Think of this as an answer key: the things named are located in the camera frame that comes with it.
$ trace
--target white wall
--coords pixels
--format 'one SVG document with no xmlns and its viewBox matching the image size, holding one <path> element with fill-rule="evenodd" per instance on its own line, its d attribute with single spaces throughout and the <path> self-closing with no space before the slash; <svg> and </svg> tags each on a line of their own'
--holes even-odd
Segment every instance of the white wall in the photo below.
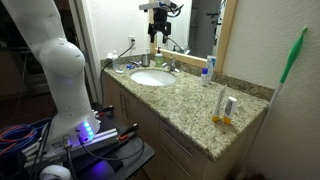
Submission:
<svg viewBox="0 0 320 180">
<path fill-rule="evenodd" d="M 129 35 L 136 38 L 136 49 L 124 56 L 138 55 L 149 49 L 149 15 L 139 10 L 148 0 L 87 1 L 89 18 L 99 61 L 112 50 L 118 55 L 129 48 Z"/>
<path fill-rule="evenodd" d="M 238 2 L 223 72 L 275 88 L 288 52 L 308 26 L 247 167 L 267 179 L 320 178 L 320 1 Z"/>
</svg>

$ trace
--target white sink basin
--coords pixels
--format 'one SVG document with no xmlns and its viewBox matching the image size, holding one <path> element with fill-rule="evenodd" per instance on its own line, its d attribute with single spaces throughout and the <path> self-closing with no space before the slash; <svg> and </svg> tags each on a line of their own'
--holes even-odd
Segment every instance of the white sink basin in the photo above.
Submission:
<svg viewBox="0 0 320 180">
<path fill-rule="evenodd" d="M 141 70 L 133 73 L 131 79 L 148 86 L 167 86 L 176 82 L 176 77 L 160 70 Z"/>
</svg>

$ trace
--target faucet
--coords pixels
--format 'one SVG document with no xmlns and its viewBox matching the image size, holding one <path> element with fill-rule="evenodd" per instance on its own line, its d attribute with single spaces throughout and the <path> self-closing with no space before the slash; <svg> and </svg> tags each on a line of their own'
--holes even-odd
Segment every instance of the faucet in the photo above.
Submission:
<svg viewBox="0 0 320 180">
<path fill-rule="evenodd" d="M 170 53 L 171 60 L 168 63 L 163 63 L 162 68 L 169 67 L 169 71 L 180 72 L 180 70 L 176 67 L 176 58 Z"/>
</svg>

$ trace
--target vanity cabinet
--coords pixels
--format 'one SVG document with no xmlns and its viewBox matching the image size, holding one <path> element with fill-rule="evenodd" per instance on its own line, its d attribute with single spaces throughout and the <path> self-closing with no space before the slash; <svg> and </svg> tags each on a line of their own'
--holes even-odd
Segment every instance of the vanity cabinet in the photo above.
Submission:
<svg viewBox="0 0 320 180">
<path fill-rule="evenodd" d="M 250 146 L 263 113 L 250 128 L 212 162 L 200 153 L 190 141 L 138 100 L 109 75 L 103 78 L 105 106 L 114 105 L 115 116 L 128 126 L 139 124 L 138 134 L 155 150 L 155 156 L 143 169 L 150 179 L 163 180 L 223 180 L 237 174 Z"/>
<path fill-rule="evenodd" d="M 128 127 L 137 123 L 137 134 L 155 150 L 143 169 L 150 179 L 159 179 L 159 117 L 109 76 L 103 82 L 105 106 L 112 104 L 117 119 Z"/>
<path fill-rule="evenodd" d="M 163 121 L 160 122 L 161 179 L 204 179 L 209 160 Z"/>
</svg>

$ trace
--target cabinet drawer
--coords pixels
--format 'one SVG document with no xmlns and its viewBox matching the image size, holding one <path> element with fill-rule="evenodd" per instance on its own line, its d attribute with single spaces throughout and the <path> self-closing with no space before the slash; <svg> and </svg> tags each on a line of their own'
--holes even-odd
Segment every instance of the cabinet drawer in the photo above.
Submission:
<svg viewBox="0 0 320 180">
<path fill-rule="evenodd" d="M 160 146 L 160 179 L 201 180 L 204 175 L 196 168 L 182 166 L 168 151 Z"/>
<path fill-rule="evenodd" d="M 205 173 L 209 160 L 179 136 L 181 135 L 172 130 L 167 124 L 160 123 L 160 145 L 181 164 L 191 162 L 201 172 Z"/>
</svg>

